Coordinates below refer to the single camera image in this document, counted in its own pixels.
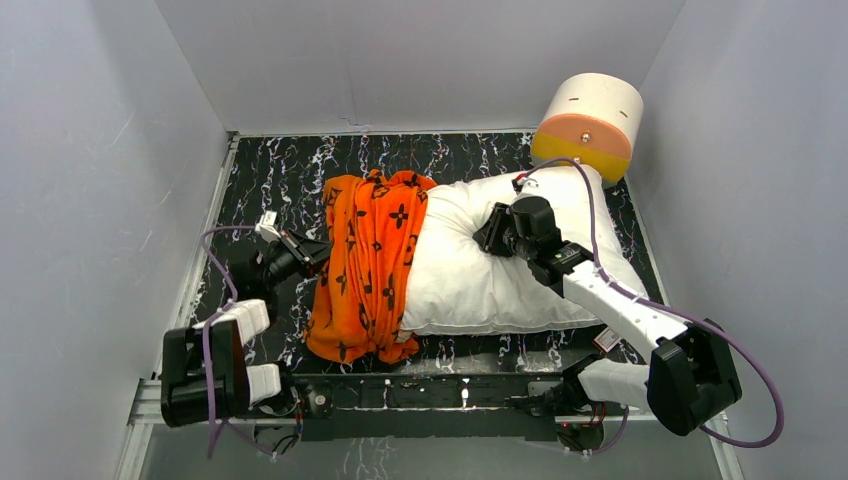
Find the white pillow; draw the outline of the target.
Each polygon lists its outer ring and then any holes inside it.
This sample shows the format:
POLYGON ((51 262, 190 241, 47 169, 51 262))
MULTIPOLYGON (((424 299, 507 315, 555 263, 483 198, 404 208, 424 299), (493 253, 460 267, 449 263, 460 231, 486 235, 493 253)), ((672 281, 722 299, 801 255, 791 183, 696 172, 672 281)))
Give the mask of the white pillow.
MULTIPOLYGON (((600 175, 591 168, 579 172, 558 166, 538 170, 532 177, 554 210, 563 238, 586 248, 597 245, 605 271, 645 295, 647 290, 616 236, 600 175)), ((524 260, 486 254, 473 240, 496 203, 514 201, 513 178, 507 173, 429 191, 408 279, 405 332, 528 334, 598 324, 596 316, 537 282, 524 260)))

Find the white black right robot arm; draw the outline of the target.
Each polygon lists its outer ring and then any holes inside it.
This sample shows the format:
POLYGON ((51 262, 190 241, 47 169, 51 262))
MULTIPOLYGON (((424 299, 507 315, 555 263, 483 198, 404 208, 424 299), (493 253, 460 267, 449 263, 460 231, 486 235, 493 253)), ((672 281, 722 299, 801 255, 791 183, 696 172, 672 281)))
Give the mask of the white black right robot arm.
POLYGON ((593 314, 644 360, 636 365, 591 354, 565 369, 560 385, 528 398, 528 405, 560 404, 587 414, 601 402, 616 402, 647 410, 667 430, 686 436, 741 399, 721 329, 678 320, 615 282, 595 247, 562 239, 546 199, 521 196, 496 204, 473 238, 487 254, 524 260, 537 282, 593 314))

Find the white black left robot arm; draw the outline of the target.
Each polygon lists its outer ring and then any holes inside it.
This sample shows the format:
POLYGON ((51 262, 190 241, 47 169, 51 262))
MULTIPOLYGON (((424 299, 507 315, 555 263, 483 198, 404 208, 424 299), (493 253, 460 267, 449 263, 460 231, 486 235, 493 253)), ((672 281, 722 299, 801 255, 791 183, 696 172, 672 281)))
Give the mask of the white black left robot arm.
POLYGON ((241 417, 254 408, 289 416, 303 403, 285 363, 250 366, 245 348, 276 322, 278 286, 292 276, 318 275, 332 246, 287 230, 260 234, 265 248, 222 266, 225 305, 163 337, 160 409, 172 428, 241 417))

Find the orange patterned plush pillowcase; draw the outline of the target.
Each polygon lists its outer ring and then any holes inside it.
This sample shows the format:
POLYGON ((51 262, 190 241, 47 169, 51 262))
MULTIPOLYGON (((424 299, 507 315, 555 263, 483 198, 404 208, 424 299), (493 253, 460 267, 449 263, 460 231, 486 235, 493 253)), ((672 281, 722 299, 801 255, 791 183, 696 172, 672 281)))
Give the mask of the orange patterned plush pillowcase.
POLYGON ((304 332, 310 352, 342 364, 370 354, 394 364, 418 352, 402 320, 428 193, 436 185, 413 171, 387 177, 378 169, 325 183, 331 251, 304 332))

